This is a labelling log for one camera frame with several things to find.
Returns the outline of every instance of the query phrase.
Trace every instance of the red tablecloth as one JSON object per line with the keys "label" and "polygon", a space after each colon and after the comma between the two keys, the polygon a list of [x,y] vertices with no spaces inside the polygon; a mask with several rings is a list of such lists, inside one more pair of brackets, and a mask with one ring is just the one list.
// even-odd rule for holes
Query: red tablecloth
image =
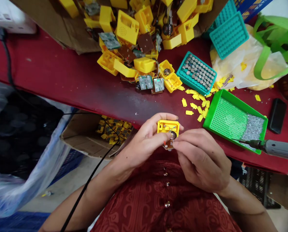
{"label": "red tablecloth", "polygon": [[[196,103],[192,95],[180,90],[172,94],[165,90],[162,94],[152,95],[149,90],[137,92],[134,85],[123,82],[97,64],[101,53],[77,55],[61,46],[40,30],[37,35],[10,35],[8,46],[12,57],[15,84],[31,93],[47,97],[88,111],[98,112],[129,121],[140,127],[145,120],[157,112],[169,112],[179,116],[179,122],[188,129],[201,128],[204,120],[197,121],[198,113],[185,115],[192,110],[190,102]],[[187,51],[211,65],[209,50],[211,43],[203,39],[193,39],[187,45],[173,50],[162,50],[159,62],[167,59],[175,70],[178,69]],[[0,81],[8,83],[6,57],[0,42]],[[235,96],[263,115],[269,115],[274,98],[282,98],[277,88],[252,91],[235,90]],[[256,101],[259,94],[262,102]],[[188,107],[182,106],[185,98]],[[215,135],[225,153],[250,165],[288,173],[288,160],[262,153],[244,150],[233,143]],[[266,139],[288,142],[288,108],[280,135],[267,130]]]}

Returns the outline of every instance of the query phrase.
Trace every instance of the worker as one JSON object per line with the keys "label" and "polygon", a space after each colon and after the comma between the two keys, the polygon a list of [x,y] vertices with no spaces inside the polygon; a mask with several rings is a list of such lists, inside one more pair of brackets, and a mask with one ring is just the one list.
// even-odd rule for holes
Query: worker
{"label": "worker", "polygon": [[[177,119],[158,113],[143,124],[91,180],[66,231],[87,231],[99,214],[93,232],[277,231],[260,201],[230,176],[230,160],[206,130],[180,134],[177,152],[153,154],[171,137],[156,134],[158,121]],[[41,232],[61,230],[82,189],[54,210]]]}

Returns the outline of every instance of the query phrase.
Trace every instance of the concrete floor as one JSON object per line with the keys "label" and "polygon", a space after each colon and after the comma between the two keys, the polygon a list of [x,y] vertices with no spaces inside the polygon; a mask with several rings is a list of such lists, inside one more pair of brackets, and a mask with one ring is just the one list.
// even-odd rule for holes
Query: concrete floor
{"label": "concrete floor", "polygon": [[[54,193],[53,195],[41,197],[41,194],[31,200],[24,207],[22,207],[20,211],[51,213],[72,192],[74,192],[76,189],[86,183],[87,179],[91,175],[91,172],[97,166],[99,161],[100,159],[85,157],[78,166],[78,168],[65,175],[52,186],[48,187],[47,190],[52,191]],[[96,174],[98,174],[100,170],[108,163],[109,161],[103,161],[103,163],[96,171]],[[285,209],[284,207],[282,207],[281,209],[270,209],[268,210],[268,213],[272,218],[272,221],[274,222],[278,231],[288,232],[287,209]]]}

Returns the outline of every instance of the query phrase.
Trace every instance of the woman's left hand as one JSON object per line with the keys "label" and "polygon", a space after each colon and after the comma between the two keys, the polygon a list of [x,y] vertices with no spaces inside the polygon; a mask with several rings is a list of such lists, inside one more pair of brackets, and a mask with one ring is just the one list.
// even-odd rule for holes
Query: woman's left hand
{"label": "woman's left hand", "polygon": [[139,129],[130,143],[114,159],[128,169],[141,166],[151,154],[171,138],[171,133],[157,134],[157,125],[160,120],[175,121],[178,117],[170,113],[158,113],[148,119]]}

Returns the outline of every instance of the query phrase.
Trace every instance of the green mesh tray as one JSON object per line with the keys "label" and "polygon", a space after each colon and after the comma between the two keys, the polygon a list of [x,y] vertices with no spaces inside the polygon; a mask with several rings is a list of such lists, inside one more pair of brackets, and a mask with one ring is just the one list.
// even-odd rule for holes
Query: green mesh tray
{"label": "green mesh tray", "polygon": [[263,131],[259,138],[264,140],[268,119],[226,90],[215,93],[203,127],[246,150],[260,155],[261,150],[253,151],[233,140],[241,138],[244,134],[247,126],[247,114],[264,119]]}

